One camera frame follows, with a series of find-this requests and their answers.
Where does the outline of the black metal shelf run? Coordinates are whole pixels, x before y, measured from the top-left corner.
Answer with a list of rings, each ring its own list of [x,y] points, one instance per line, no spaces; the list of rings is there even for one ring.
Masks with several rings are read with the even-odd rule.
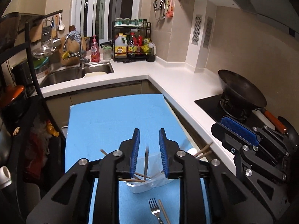
[[[44,100],[43,94],[41,93],[40,85],[38,84],[38,78],[36,75],[36,71],[34,69],[34,63],[33,61],[35,59],[38,59],[39,57],[36,57],[33,55],[33,52],[31,51],[31,40],[30,40],[30,29],[32,26],[37,26],[38,22],[42,21],[43,19],[49,17],[50,15],[57,14],[48,14],[48,15],[36,15],[36,14],[23,14],[18,12],[12,12],[4,15],[1,17],[1,65],[20,53],[21,51],[26,51],[26,59],[23,61],[20,61],[18,64],[16,64],[12,71],[14,73],[14,68],[16,67],[17,74],[13,74],[12,79],[16,79],[16,85],[22,86],[23,88],[22,93],[25,93],[25,96],[31,96],[32,94],[27,95],[27,88],[32,89],[33,93],[33,87],[37,93],[37,95],[42,99],[42,103],[45,104],[45,110],[46,114],[49,117],[50,123],[53,124],[55,130],[58,130],[59,133],[62,133],[61,130],[59,130],[58,125],[56,124],[53,116],[50,113],[50,110],[48,109],[48,106],[46,104],[46,101]],[[29,18],[23,19],[22,16],[29,16]],[[16,38],[19,34],[24,32],[24,39],[25,42],[21,43],[17,46],[14,46]],[[5,86],[5,90],[9,89],[6,85],[3,70],[1,67],[1,85]],[[17,109],[13,112],[13,110],[6,110],[6,114],[1,115],[4,121],[5,126],[8,129],[9,133],[13,133],[13,130],[16,128],[17,123],[21,119],[21,115],[23,112],[25,112],[24,109]],[[64,154],[65,154],[65,144],[66,144],[66,138],[63,135],[60,135],[61,137],[61,144],[59,145],[59,150],[55,150],[54,153],[58,154],[58,160],[57,160],[57,173],[60,175],[64,174],[65,167],[64,167]]]

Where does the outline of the wooden chopstick beside fork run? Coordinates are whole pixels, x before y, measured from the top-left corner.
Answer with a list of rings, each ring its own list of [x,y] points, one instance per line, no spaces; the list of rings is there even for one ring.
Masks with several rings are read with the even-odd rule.
[[[161,210],[162,210],[162,212],[163,212],[163,215],[164,215],[164,217],[165,217],[167,223],[168,223],[168,224],[171,224],[171,222],[170,222],[170,220],[169,220],[169,218],[168,218],[168,215],[167,215],[167,213],[166,213],[166,210],[165,210],[165,208],[164,208],[164,206],[163,206],[163,203],[162,203],[162,201],[161,201],[160,199],[158,200],[158,203],[159,203],[159,206],[160,206],[160,208],[161,208]]]

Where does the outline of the chrome sink faucet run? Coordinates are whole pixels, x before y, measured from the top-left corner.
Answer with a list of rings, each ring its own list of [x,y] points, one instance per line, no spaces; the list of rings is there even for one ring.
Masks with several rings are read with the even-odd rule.
[[[63,66],[79,64],[83,68],[90,62],[86,56],[86,42],[80,34],[69,33],[62,39],[60,62]]]

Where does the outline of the red dish soap bottle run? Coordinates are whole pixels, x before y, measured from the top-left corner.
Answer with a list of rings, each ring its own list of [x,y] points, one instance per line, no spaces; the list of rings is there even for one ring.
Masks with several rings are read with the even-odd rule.
[[[91,61],[100,62],[100,51],[99,51],[98,42],[96,40],[96,36],[93,36],[90,50],[91,50]]]

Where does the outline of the black condiment rack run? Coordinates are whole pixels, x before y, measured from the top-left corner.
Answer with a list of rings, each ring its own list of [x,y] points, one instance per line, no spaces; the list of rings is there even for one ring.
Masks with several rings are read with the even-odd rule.
[[[112,56],[116,62],[154,62],[156,45],[151,39],[152,24],[146,19],[117,18],[112,24]],[[115,39],[122,33],[127,39],[127,58],[115,58]]]

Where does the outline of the blue table mat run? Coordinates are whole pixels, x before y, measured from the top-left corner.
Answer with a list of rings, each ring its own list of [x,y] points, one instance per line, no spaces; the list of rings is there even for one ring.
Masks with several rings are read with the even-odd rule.
[[[160,153],[159,130],[177,142],[182,150],[195,147],[195,142],[180,124],[161,94],[140,94],[91,101],[71,106],[65,150],[65,169],[79,159],[94,161],[109,153],[121,142],[140,130],[138,157]],[[119,183],[120,223],[157,223],[151,214],[149,199],[161,200],[171,223],[179,222],[179,180],[149,191],[134,194],[126,183]]]

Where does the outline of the wooden chopstick pair left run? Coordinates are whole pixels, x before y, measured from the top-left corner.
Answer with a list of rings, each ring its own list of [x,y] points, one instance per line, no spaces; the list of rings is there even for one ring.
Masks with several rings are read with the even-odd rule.
[[[208,143],[205,147],[203,147],[199,152],[197,152],[194,157],[199,156],[201,153],[203,153],[205,150],[207,150],[211,145],[213,144],[213,142]]]

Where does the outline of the wooden cutting board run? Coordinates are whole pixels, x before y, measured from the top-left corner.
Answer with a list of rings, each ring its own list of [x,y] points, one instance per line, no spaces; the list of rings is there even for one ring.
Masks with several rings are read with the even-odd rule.
[[[85,40],[82,38],[81,39],[81,47],[80,47],[80,43],[76,42],[75,40],[72,40],[71,38],[69,38],[67,40],[66,43],[66,51],[63,50],[63,46],[64,46],[64,42],[65,42],[66,36],[63,36],[61,38],[61,46],[59,48],[59,56],[60,56],[60,63],[63,66],[73,66],[73,65],[77,65],[80,63],[80,59],[79,56],[77,57],[70,57],[68,59],[63,59],[63,55],[68,52],[70,55],[74,54],[74,53],[78,53],[80,50],[81,51],[86,51],[86,42]]]

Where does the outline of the wooden chopstick pair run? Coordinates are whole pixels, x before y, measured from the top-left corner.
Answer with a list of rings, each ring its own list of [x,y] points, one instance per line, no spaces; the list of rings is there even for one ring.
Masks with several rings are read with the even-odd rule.
[[[213,142],[208,143],[205,147],[203,147],[199,152],[197,152],[194,157],[199,156],[201,153],[203,153],[205,150],[207,150],[211,145],[213,144]]]
[[[199,160],[199,159],[202,159],[202,158],[204,158],[204,157],[210,155],[211,153],[212,153],[212,151],[208,151],[208,152],[204,153],[204,154],[201,155],[201,156],[197,156],[196,159],[198,159],[198,160]]]

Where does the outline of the clear plastic utensil holder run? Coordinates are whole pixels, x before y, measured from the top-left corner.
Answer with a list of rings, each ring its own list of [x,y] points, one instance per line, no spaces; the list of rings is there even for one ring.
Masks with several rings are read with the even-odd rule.
[[[149,154],[146,179],[144,180],[143,176],[138,176],[142,182],[126,182],[126,185],[132,193],[139,194],[171,183],[173,180],[166,178],[162,171],[160,153]]]

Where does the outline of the hanging utensil rack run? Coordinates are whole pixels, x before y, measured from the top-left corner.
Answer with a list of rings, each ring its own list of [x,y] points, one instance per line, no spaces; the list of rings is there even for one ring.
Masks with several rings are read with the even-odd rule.
[[[174,15],[174,0],[154,0],[153,9],[157,21],[172,19]]]

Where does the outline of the chopstick in holder left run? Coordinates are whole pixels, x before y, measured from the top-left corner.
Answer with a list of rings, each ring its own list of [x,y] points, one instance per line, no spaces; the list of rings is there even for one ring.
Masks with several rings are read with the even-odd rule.
[[[144,183],[145,180],[140,180],[140,179],[126,179],[126,178],[119,178],[119,181],[124,181],[124,182],[132,182],[132,183]]]

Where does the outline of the wooden chopstick pair right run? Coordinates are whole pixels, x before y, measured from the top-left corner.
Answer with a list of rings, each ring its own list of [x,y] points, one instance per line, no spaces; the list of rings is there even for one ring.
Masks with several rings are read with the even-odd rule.
[[[197,156],[196,159],[198,159],[198,160],[199,160],[199,159],[202,159],[202,158],[204,158],[204,157],[210,155],[211,153],[212,153],[212,151],[208,151],[208,152],[204,153],[204,154],[201,155],[201,156]]]

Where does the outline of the yellow oil bottle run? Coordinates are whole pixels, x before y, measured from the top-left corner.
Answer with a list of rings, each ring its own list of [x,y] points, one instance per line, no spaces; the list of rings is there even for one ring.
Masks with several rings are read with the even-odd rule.
[[[115,58],[127,58],[127,46],[126,36],[120,33],[115,39]]]

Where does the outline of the glass jar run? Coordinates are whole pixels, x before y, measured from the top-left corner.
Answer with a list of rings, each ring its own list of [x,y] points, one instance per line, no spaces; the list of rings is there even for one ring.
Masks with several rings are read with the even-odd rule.
[[[110,60],[112,58],[112,47],[103,46],[103,60]]]

